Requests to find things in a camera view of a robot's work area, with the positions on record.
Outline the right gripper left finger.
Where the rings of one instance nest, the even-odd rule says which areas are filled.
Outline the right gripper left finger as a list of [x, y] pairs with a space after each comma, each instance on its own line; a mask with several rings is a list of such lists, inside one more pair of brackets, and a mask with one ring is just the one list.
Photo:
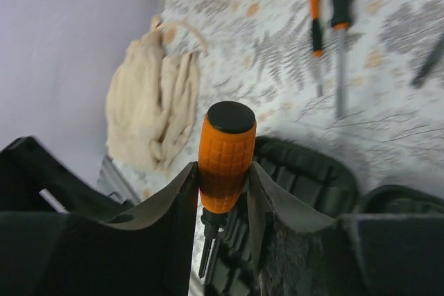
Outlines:
[[189, 163], [141, 204], [98, 222], [1, 214], [2, 295], [186, 295], [198, 201]]

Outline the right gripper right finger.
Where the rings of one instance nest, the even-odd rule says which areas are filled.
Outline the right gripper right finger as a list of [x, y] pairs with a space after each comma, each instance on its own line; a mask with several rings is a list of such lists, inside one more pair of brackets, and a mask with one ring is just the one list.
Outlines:
[[248, 179], [263, 295], [442, 295], [443, 215], [356, 211], [330, 218], [258, 164]]

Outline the black plastic tool case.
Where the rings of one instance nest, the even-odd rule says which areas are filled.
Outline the black plastic tool case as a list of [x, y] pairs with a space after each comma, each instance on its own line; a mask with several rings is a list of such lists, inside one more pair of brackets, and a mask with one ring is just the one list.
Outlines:
[[[288, 141], [258, 137], [254, 164], [308, 206], [337, 218], [356, 211], [443, 215], [443, 201], [401, 185], [384, 185], [360, 195], [355, 176], [343, 164]], [[263, 295], [255, 275], [248, 220], [248, 186], [229, 214], [205, 278], [206, 295]]]

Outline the orange handled long-nose pliers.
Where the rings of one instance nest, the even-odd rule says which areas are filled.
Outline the orange handled long-nose pliers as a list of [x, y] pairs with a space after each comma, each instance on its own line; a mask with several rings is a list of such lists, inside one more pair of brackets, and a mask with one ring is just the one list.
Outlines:
[[253, 161], [256, 127], [254, 112], [234, 101], [217, 102], [205, 115], [198, 151], [205, 226], [200, 278], [205, 276], [212, 242], [243, 191]]

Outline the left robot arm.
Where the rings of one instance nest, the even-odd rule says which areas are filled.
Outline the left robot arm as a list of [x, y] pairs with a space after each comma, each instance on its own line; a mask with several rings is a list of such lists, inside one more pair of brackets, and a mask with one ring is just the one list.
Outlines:
[[109, 220], [133, 207], [114, 201], [77, 178], [35, 137], [19, 137], [1, 151], [1, 210], [52, 211], [47, 190], [67, 211]]

